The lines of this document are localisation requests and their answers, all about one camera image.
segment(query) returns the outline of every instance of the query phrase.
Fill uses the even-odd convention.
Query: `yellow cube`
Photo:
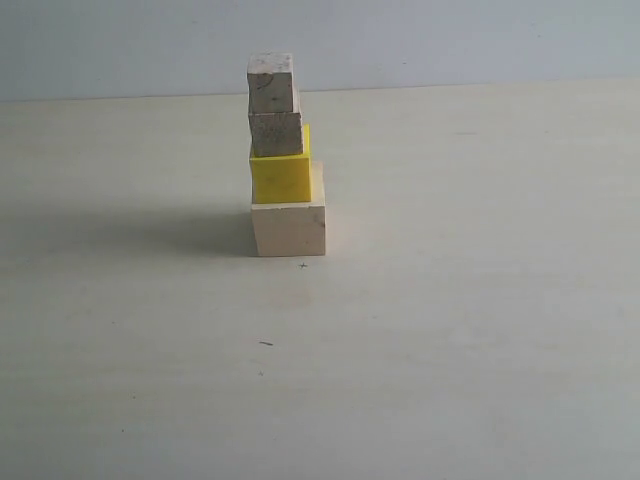
[[[304,148],[298,155],[256,157],[251,151],[254,203],[311,201],[311,139],[303,127]]]

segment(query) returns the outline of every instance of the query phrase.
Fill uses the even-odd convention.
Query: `white wall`
[[[0,0],[0,100],[245,91],[292,51],[303,90],[640,74],[637,0]]]

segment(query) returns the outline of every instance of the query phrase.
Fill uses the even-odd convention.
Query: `wooden block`
[[[290,53],[252,55],[247,81],[252,113],[293,112],[293,56]]]
[[[298,155],[249,159],[255,203],[311,201],[311,134],[304,126],[304,150]]]
[[[326,253],[322,164],[313,162],[313,199],[305,203],[251,205],[251,219],[261,257],[296,257]]]
[[[249,112],[253,155],[297,155],[304,150],[300,101],[294,89],[293,112]]]

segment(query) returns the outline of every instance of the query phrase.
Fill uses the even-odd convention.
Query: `cube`
[[[252,113],[293,112],[293,56],[290,53],[252,55],[247,81]]]
[[[325,255],[326,202],[322,164],[313,162],[313,199],[303,203],[251,205],[251,219],[261,257]]]
[[[249,112],[253,154],[256,157],[297,155],[303,152],[302,115],[295,90],[293,100],[293,112]]]
[[[304,125],[304,149],[298,155],[249,159],[255,203],[311,201],[311,135]]]

